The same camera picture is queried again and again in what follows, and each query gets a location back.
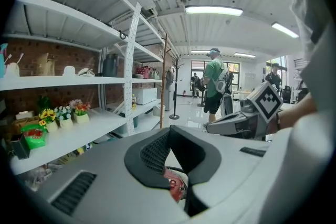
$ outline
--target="black shorts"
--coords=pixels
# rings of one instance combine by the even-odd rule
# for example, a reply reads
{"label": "black shorts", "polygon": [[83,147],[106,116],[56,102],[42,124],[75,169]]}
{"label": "black shorts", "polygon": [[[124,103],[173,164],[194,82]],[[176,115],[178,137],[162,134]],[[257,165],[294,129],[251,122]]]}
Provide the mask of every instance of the black shorts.
{"label": "black shorts", "polygon": [[208,111],[210,114],[216,114],[219,107],[221,106],[221,100],[223,98],[223,95],[221,93],[216,93],[212,97],[207,97],[205,99],[204,104],[204,113],[207,113]]}

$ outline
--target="window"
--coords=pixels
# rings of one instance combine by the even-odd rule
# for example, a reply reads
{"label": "window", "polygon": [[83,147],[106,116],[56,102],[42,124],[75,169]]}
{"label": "window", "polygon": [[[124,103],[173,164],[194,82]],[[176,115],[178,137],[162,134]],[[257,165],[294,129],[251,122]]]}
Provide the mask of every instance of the window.
{"label": "window", "polygon": [[281,85],[287,85],[287,63],[286,63],[286,57],[281,56],[273,60],[266,61],[266,74],[271,73],[272,71],[272,64],[278,63],[279,69],[278,69],[278,75],[281,78]]}
{"label": "window", "polygon": [[[198,77],[203,76],[203,72],[205,70],[206,65],[209,61],[191,61],[191,77],[193,77],[194,73],[197,74]],[[239,78],[240,78],[240,64],[234,62],[223,62],[225,67],[229,69],[231,73],[233,73],[234,78],[232,80],[232,89],[238,91],[239,89]],[[190,90],[193,90],[193,84],[190,80]]]}

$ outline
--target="flower pot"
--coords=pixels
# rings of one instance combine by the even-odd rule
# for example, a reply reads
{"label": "flower pot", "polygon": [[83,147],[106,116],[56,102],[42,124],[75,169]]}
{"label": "flower pot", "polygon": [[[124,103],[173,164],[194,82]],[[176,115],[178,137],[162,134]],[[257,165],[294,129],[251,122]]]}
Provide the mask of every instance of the flower pot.
{"label": "flower pot", "polygon": [[75,120],[78,124],[86,123],[90,120],[88,114],[84,114],[82,116],[78,116],[76,114],[74,114],[74,115],[75,115]]}
{"label": "flower pot", "polygon": [[57,129],[58,129],[56,121],[47,123],[46,126],[47,126],[48,133],[53,133],[53,132],[57,131]]}
{"label": "flower pot", "polygon": [[67,120],[61,120],[61,121],[59,121],[59,125],[63,129],[70,129],[70,128],[72,128],[73,123],[72,123],[71,119],[67,119]]}

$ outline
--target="wooden pole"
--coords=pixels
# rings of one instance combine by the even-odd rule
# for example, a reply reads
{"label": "wooden pole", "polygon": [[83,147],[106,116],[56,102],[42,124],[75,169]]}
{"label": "wooden pole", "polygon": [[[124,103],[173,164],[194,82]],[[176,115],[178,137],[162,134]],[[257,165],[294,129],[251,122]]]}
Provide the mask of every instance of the wooden pole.
{"label": "wooden pole", "polygon": [[164,53],[163,53],[163,67],[162,67],[162,83],[161,83],[161,108],[160,108],[160,128],[162,128],[162,115],[163,115],[163,101],[164,101],[164,82],[166,80],[166,53],[167,53],[168,34],[164,41]]}

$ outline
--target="backpack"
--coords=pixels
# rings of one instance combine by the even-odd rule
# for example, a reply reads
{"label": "backpack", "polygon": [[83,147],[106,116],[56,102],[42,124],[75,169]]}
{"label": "backpack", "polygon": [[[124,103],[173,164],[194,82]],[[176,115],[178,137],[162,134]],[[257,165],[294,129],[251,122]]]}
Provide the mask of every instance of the backpack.
{"label": "backpack", "polygon": [[226,89],[226,80],[229,77],[229,69],[225,68],[224,64],[222,63],[222,61],[217,61],[221,66],[221,73],[218,76],[218,79],[215,81],[214,79],[212,79],[214,85],[215,85],[215,89],[217,92],[224,94],[225,93],[225,89]]}

